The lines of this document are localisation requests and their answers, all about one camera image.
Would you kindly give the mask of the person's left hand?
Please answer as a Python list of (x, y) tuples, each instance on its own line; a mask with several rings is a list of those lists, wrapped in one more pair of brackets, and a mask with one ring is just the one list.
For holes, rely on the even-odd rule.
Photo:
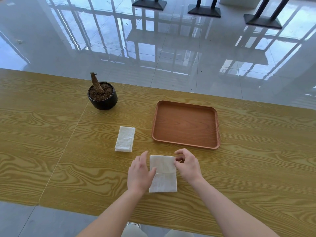
[(148, 181), (147, 156), (148, 151), (136, 156), (128, 170), (128, 191), (132, 191), (139, 196), (143, 196), (152, 184)]

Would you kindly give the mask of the person's right hand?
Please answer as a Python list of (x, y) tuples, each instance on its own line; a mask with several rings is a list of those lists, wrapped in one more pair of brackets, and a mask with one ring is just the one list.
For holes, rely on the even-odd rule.
[(198, 159), (187, 149), (182, 148), (175, 151), (175, 161), (184, 161), (185, 171), (179, 171), (180, 175), (191, 186), (195, 186), (199, 182), (205, 181), (202, 176)]

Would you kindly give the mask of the light grey trousers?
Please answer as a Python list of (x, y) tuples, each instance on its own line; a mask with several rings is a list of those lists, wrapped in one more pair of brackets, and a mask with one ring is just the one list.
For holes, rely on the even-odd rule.
[[(121, 237), (148, 237), (148, 235), (142, 231), (136, 225), (130, 225), (124, 228)], [(190, 232), (184, 232), (179, 230), (169, 230), (163, 237), (213, 237), (206, 235), (198, 235)]]

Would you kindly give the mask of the person's right forearm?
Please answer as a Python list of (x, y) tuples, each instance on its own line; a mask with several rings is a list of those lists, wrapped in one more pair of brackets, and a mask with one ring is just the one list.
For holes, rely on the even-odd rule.
[(211, 186), (203, 177), (194, 178), (189, 184), (215, 218), (224, 237), (280, 237)]

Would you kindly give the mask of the black round plant pot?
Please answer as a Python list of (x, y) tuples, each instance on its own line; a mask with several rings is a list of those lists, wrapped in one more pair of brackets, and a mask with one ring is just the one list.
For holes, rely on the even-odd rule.
[(114, 86), (108, 82), (102, 81), (100, 82), (100, 85), (103, 88), (104, 93), (98, 93), (94, 86), (91, 86), (87, 93), (88, 99), (96, 109), (109, 110), (118, 102), (117, 92)]

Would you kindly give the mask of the folded white paper napkin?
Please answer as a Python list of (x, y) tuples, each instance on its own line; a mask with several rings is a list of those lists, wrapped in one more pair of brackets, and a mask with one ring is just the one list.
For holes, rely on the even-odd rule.
[(132, 152), (135, 130), (135, 127), (120, 127), (115, 145), (115, 151)]

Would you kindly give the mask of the black table base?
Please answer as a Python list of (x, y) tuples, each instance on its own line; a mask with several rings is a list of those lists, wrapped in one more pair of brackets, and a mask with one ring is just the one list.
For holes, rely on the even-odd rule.
[(207, 16), (213, 18), (221, 18), (220, 8), (215, 7), (218, 0), (213, 0), (210, 7), (202, 6), (202, 0), (197, 0), (196, 5), (190, 4), (188, 5), (188, 14), (191, 15), (199, 15), (199, 16)]
[(163, 11), (166, 5), (167, 1), (164, 0), (135, 0), (132, 3), (132, 6), (134, 7), (141, 7), (159, 11)]
[(263, 0), (255, 14), (244, 14), (243, 17), (245, 24), (249, 26), (258, 26), (281, 30), (282, 25), (280, 24), (277, 17), (286, 6), (286, 4), (289, 2), (289, 0), (282, 0), (270, 17), (261, 16), (269, 1), (270, 0)]

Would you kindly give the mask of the person's left forearm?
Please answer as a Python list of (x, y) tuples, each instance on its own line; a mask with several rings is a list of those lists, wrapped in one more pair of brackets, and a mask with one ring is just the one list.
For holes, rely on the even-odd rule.
[(76, 237), (120, 237), (144, 191), (125, 191)]

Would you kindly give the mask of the white paper napkin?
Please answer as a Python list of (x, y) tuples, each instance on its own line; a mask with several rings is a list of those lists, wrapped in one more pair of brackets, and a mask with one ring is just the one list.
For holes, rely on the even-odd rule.
[(120, 127), (115, 145), (115, 151), (132, 152), (135, 130), (135, 127)]
[(174, 156), (149, 156), (150, 170), (156, 168), (156, 174), (149, 188), (150, 193), (177, 192), (175, 159)]

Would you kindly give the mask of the brown dry plant stump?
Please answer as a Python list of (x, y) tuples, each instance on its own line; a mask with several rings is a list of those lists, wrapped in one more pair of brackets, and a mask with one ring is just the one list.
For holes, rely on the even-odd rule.
[(99, 81), (97, 80), (97, 73), (95, 72), (90, 72), (91, 75), (91, 79), (92, 79), (92, 84), (93, 87), (95, 89), (95, 91), (99, 94), (104, 94), (104, 89), (101, 87), (101, 84), (99, 83)]

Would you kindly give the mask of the brown wooden tray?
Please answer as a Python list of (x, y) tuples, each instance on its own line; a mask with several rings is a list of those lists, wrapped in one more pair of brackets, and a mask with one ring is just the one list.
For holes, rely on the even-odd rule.
[(218, 149), (217, 110), (209, 106), (161, 100), (156, 104), (151, 135), (158, 142)]

